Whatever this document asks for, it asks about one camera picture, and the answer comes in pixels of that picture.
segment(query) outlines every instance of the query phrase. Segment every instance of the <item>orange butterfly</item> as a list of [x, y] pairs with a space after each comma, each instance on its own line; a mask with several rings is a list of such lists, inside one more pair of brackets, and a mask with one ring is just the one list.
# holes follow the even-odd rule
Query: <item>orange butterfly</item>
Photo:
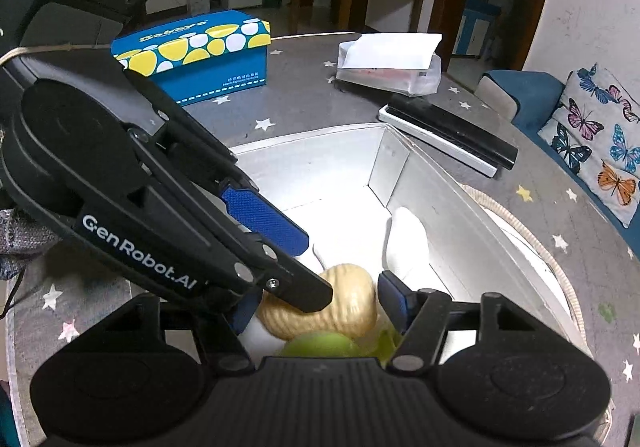
[[602, 172], [598, 175], [598, 185], [605, 191], [611, 191], [611, 195], [618, 195], [620, 205], [629, 205], [631, 196], [636, 192], [636, 180], [629, 178], [622, 180], [613, 169], [602, 161]]

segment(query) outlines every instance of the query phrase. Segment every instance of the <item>blue shoe box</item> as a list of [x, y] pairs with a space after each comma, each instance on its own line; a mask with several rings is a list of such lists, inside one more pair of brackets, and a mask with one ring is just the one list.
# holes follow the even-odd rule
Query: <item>blue shoe box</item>
[[225, 10], [115, 39], [111, 53], [188, 106], [263, 86], [270, 43], [267, 21]]

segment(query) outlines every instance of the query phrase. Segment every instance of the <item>screw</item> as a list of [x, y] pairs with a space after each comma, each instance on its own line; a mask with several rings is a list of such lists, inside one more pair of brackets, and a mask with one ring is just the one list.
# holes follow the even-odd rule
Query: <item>screw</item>
[[400, 355], [393, 359], [391, 364], [400, 371], [418, 371], [424, 366], [424, 361], [415, 355]]
[[140, 142], [144, 142], [145, 144], [149, 141], [149, 137], [146, 135], [146, 133], [143, 133], [140, 130], [131, 130], [131, 134], [134, 136], [134, 138], [137, 138]]
[[263, 244], [262, 250], [264, 250], [264, 253], [267, 254], [271, 259], [278, 258], [276, 253], [273, 251], [273, 249], [270, 246]]
[[218, 361], [218, 366], [225, 371], [241, 371], [247, 369], [251, 362], [242, 355], [225, 355]]
[[236, 274], [238, 274], [238, 277], [240, 279], [244, 279], [247, 283], [254, 282], [254, 275], [251, 273], [251, 270], [249, 270], [246, 265], [243, 265], [242, 263], [236, 263], [234, 265], [234, 268], [236, 269]]

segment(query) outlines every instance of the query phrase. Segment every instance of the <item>blue sofa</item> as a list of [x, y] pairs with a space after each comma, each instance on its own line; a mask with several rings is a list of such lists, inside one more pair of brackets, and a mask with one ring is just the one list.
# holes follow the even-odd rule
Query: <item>blue sofa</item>
[[586, 184], [569, 171], [562, 157], [551, 148], [538, 132], [546, 124], [556, 109], [564, 84], [545, 72], [520, 72], [513, 70], [493, 70], [484, 74], [499, 86], [516, 103], [516, 115], [511, 123], [523, 132], [529, 140], [536, 144], [548, 156], [556, 161], [567, 174], [576, 181], [593, 203], [601, 210], [613, 224], [620, 236], [631, 247], [637, 257], [640, 257], [640, 215], [636, 214], [625, 229], [620, 221], [605, 207], [600, 199], [594, 195]]

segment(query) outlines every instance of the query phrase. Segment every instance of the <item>blue butterfly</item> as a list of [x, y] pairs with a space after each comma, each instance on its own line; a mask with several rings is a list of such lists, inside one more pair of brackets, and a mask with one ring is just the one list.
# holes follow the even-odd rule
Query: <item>blue butterfly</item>
[[591, 92], [591, 96], [596, 95], [597, 100], [599, 100], [602, 104], [606, 104], [609, 101], [620, 104], [620, 100], [617, 96], [615, 96], [610, 90], [603, 90], [602, 88], [596, 86], [595, 82], [593, 82], [593, 77], [596, 74], [596, 65], [591, 67], [591, 70], [587, 71], [585, 68], [580, 68], [578, 70], [578, 77], [580, 77], [580, 88], [587, 92]]
[[633, 148], [632, 150], [626, 148], [625, 134], [619, 124], [616, 124], [613, 128], [613, 143], [615, 146], [611, 146], [609, 150], [611, 157], [616, 162], [620, 159], [624, 160], [625, 167], [623, 169], [631, 174], [635, 173], [636, 164], [640, 164], [640, 148]]
[[551, 140], [551, 147], [556, 153], [562, 156], [572, 173], [578, 174], [580, 171], [580, 162], [586, 162], [591, 156], [591, 149], [587, 146], [571, 146], [569, 144], [569, 134], [566, 128], [558, 122], [558, 134]]

